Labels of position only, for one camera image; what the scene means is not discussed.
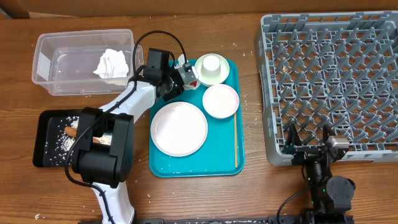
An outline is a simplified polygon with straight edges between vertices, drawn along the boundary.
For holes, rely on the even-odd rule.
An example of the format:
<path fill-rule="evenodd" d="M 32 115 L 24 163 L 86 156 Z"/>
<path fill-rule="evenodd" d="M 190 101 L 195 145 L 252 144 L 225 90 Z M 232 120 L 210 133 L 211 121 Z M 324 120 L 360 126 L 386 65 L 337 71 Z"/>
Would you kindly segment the orange carrot piece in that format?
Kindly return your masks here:
<path fill-rule="evenodd" d="M 68 136 L 70 136 L 72 138 L 76 138 L 76 134 L 77 134 L 77 129 L 76 128 L 73 128 L 71 126 L 66 126 L 64 131 L 66 132 L 66 134 Z M 103 136 L 103 137 L 100 137 L 100 138 L 93 137 L 93 142 L 109 145 L 110 142 L 111 142 L 111 138 L 107 137 L 107 136 Z"/>

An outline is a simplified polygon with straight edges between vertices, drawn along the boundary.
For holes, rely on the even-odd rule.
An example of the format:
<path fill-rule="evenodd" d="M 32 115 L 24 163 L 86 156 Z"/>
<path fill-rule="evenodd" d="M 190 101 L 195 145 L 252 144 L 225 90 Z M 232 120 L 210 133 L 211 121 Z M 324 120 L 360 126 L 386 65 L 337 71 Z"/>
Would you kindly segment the large white plate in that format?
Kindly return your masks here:
<path fill-rule="evenodd" d="M 187 102 L 163 106 L 152 118 L 150 135 L 164 154 L 184 157 L 193 154 L 205 143 L 208 122 L 203 112 Z"/>

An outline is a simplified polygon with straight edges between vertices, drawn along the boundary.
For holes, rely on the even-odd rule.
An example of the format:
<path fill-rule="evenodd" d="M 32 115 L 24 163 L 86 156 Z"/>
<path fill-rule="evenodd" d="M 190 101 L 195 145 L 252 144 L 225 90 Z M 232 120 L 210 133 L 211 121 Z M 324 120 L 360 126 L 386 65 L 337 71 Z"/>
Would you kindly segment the white napkin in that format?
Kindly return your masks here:
<path fill-rule="evenodd" d="M 129 73 L 129 67 L 122 50 L 106 49 L 99 59 L 93 72 L 100 78 L 124 78 Z"/>

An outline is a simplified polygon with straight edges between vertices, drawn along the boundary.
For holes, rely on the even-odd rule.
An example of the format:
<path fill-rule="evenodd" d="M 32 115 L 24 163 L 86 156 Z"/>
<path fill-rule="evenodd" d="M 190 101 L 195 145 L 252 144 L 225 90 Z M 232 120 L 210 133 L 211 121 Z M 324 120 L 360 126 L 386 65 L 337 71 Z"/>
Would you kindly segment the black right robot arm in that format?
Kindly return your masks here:
<path fill-rule="evenodd" d="M 282 152 L 293 155 L 293 166 L 302 167 L 302 176 L 308 187 L 282 203 L 275 217 L 277 223 L 354 223 L 354 218 L 346 212 L 351 210 L 356 185 L 351 179 L 334 176 L 330 167 L 331 163 L 346 155 L 350 143 L 345 137 L 336 135 L 327 124 L 322 131 L 322 144 L 309 146 L 300 139 L 296 127 L 293 124 L 289 126 Z M 305 192 L 310 193 L 312 208 L 304 208 L 298 215 L 280 214 L 289 201 Z"/>

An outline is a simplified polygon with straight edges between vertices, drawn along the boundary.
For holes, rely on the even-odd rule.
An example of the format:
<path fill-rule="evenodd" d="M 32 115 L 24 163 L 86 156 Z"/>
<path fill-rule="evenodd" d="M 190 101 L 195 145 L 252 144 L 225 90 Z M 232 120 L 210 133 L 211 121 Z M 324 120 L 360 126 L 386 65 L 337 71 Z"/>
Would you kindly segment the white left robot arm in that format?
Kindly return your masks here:
<path fill-rule="evenodd" d="M 135 122 L 159 99 L 180 96 L 186 85 L 198 79 L 185 54 L 173 62 L 170 55 L 166 50 L 149 49 L 147 63 L 135 70 L 115 100 L 80 113 L 65 175 L 95 193 L 102 223 L 134 223 L 136 218 L 126 186 L 132 168 Z"/>

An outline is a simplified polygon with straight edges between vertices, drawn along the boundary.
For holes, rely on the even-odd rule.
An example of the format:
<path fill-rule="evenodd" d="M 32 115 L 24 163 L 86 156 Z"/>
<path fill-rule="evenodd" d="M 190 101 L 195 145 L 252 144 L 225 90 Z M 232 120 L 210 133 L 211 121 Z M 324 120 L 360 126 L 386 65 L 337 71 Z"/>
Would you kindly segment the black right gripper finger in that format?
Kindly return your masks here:
<path fill-rule="evenodd" d="M 331 137 L 335 136 L 335 132 L 330 128 L 328 124 L 323 125 L 323 144 L 326 146 L 331 146 Z"/>
<path fill-rule="evenodd" d="M 300 146 L 301 139 L 299 137 L 298 131 L 294 124 L 289 126 L 288 137 L 285 142 L 285 146 Z"/>

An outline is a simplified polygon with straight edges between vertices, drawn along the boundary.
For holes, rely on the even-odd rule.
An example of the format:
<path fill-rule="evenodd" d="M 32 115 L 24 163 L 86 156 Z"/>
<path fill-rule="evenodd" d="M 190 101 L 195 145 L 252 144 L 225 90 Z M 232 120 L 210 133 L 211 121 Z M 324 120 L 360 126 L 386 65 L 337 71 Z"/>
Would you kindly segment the white rice pile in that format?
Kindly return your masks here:
<path fill-rule="evenodd" d="M 78 122 L 79 116 L 62 116 L 49 119 L 44 156 L 51 164 L 61 164 L 66 160 L 75 138 L 68 136 L 64 129 L 66 126 L 77 129 Z"/>

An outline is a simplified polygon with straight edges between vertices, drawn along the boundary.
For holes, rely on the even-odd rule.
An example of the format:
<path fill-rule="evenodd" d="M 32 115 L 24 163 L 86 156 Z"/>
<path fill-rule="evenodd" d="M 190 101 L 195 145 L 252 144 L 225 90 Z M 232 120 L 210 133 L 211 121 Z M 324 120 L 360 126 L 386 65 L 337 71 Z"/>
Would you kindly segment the red snack wrapper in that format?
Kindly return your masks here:
<path fill-rule="evenodd" d="M 196 90 L 200 86 L 200 82 L 195 80 L 189 84 L 183 86 L 184 90 Z"/>

